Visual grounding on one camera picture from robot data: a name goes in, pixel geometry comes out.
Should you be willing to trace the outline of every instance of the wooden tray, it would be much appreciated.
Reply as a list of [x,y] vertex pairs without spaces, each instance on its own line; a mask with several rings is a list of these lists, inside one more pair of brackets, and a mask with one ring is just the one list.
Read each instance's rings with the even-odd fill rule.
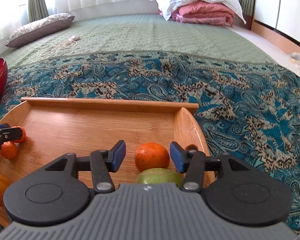
[[[74,152],[87,156],[97,149],[110,149],[120,139],[127,146],[126,157],[114,185],[133,183],[139,174],[134,163],[136,148],[156,142],[169,150],[176,141],[189,150],[196,147],[210,156],[207,142],[193,117],[198,104],[72,98],[22,98],[22,103],[7,113],[0,124],[21,125],[27,139],[18,145],[13,160],[0,155],[0,172],[14,182],[57,157]],[[175,170],[172,160],[169,169]],[[92,187],[91,172],[80,171],[79,180]],[[215,180],[214,172],[205,173],[204,186]],[[0,207],[0,223],[9,224]]]

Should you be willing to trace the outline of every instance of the green fruit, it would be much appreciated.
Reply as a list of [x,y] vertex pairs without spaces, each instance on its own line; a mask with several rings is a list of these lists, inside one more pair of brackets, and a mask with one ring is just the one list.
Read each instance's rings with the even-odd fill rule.
[[141,172],[136,183],[138,184],[156,184],[174,182],[178,187],[181,186],[183,177],[180,173],[169,171],[163,168],[153,168]]

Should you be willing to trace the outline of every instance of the patterned blanket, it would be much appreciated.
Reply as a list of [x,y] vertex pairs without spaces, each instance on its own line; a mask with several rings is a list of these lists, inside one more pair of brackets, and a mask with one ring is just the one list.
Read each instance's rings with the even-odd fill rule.
[[211,155],[229,152],[285,183],[300,232],[300,78],[275,64],[165,51],[50,58],[9,70],[0,119],[21,97],[192,102]]

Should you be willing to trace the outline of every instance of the pink blanket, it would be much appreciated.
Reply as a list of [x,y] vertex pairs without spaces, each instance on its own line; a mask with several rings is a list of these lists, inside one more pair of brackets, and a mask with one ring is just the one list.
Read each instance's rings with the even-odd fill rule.
[[224,25],[228,22],[233,25],[234,11],[221,3],[207,3],[197,0],[179,7],[171,18],[179,22]]

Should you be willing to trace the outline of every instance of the floral pillow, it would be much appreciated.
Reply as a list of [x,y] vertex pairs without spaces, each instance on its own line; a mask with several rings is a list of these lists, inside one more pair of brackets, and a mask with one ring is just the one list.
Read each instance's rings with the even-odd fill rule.
[[10,48],[19,48],[49,34],[61,31],[72,24],[74,16],[68,13],[50,15],[26,24],[13,32],[5,43]]

